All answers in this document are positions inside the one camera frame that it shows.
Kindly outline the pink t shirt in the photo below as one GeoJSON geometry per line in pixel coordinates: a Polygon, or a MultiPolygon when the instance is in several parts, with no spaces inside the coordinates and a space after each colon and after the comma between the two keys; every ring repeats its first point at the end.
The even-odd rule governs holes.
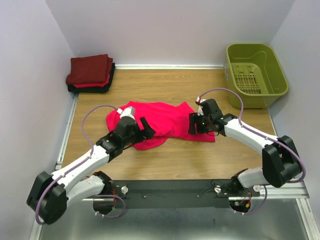
{"type": "Polygon", "coordinates": [[[141,129],[143,125],[140,118],[144,117],[150,127],[155,130],[153,138],[133,145],[136,150],[148,150],[158,147],[169,138],[209,143],[216,141],[213,135],[191,135],[188,133],[189,114],[194,111],[187,102],[182,102],[180,105],[174,106],[164,102],[130,101],[126,105],[121,106],[120,109],[124,110],[128,107],[135,109],[134,117],[141,129]]]}

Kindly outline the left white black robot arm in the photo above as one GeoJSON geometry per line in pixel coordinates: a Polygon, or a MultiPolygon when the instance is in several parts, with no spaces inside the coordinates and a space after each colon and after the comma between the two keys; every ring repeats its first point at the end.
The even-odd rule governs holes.
{"type": "Polygon", "coordinates": [[[90,150],[69,165],[52,173],[39,173],[27,197],[27,205],[34,210],[39,225],[55,223],[72,201],[98,195],[107,197],[111,185],[99,176],[83,179],[93,170],[108,164],[123,153],[126,147],[152,139],[156,132],[145,117],[140,121],[123,116],[114,130],[90,145],[90,150]]]}

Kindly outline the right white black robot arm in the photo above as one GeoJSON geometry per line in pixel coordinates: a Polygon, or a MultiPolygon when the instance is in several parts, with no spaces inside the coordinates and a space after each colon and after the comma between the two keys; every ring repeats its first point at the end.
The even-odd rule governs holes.
{"type": "Polygon", "coordinates": [[[198,111],[189,114],[191,135],[218,133],[233,138],[250,147],[262,158],[262,166],[244,169],[223,186],[236,196],[241,196],[253,186],[271,185],[280,188],[303,172],[293,140],[284,135],[278,137],[252,128],[231,114],[223,114],[214,99],[195,102],[198,111]]]}

